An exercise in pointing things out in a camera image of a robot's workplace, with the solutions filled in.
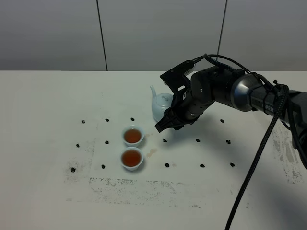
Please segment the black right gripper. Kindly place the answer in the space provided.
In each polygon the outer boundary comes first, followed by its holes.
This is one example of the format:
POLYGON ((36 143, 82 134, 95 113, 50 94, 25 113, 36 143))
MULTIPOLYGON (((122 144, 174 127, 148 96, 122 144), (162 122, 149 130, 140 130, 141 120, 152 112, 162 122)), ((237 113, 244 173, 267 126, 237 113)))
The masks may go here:
POLYGON ((192 90, 183 93, 182 98, 172 103, 165 111, 163 118, 155 125, 156 130, 161 133, 165 129, 173 128, 180 130, 184 125, 195 123, 203 112, 214 103, 201 96, 194 97, 192 90))

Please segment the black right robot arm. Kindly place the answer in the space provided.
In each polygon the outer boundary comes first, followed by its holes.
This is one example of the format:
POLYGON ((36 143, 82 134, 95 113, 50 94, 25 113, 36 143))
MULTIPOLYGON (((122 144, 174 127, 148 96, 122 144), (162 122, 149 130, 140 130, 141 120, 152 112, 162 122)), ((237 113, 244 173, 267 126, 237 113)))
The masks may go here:
POLYGON ((262 83, 260 78, 256 73, 219 67, 198 71, 190 79, 168 71, 161 79, 174 93, 173 101, 155 127, 158 132, 168 128, 179 130, 194 123, 214 102, 243 112, 262 111, 274 116, 284 89, 280 84, 262 83))

